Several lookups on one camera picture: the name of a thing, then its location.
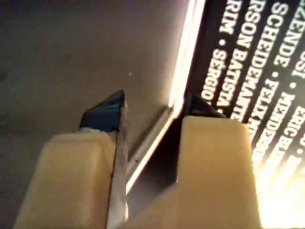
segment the beige surface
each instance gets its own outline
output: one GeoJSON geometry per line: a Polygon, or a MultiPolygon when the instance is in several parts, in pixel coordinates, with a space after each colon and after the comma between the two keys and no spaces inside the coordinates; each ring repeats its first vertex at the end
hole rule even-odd
{"type": "MultiPolygon", "coordinates": [[[[105,228],[114,151],[105,133],[52,139],[14,228],[105,228]]],[[[229,119],[187,117],[178,183],[122,229],[260,227],[246,126],[229,119]]]]}
{"type": "Polygon", "coordinates": [[[114,153],[115,143],[106,133],[50,140],[14,229],[104,228],[114,153]]]}
{"type": "Polygon", "coordinates": [[[247,127],[229,119],[187,117],[178,184],[123,228],[260,227],[247,127]]]}

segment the gray background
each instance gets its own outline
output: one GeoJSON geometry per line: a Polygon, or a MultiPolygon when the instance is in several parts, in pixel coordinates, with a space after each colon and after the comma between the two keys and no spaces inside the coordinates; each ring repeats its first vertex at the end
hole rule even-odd
{"type": "Polygon", "coordinates": [[[12,226],[43,142],[115,90],[137,146],[167,105],[187,3],[0,0],[0,228],[12,226]]]}

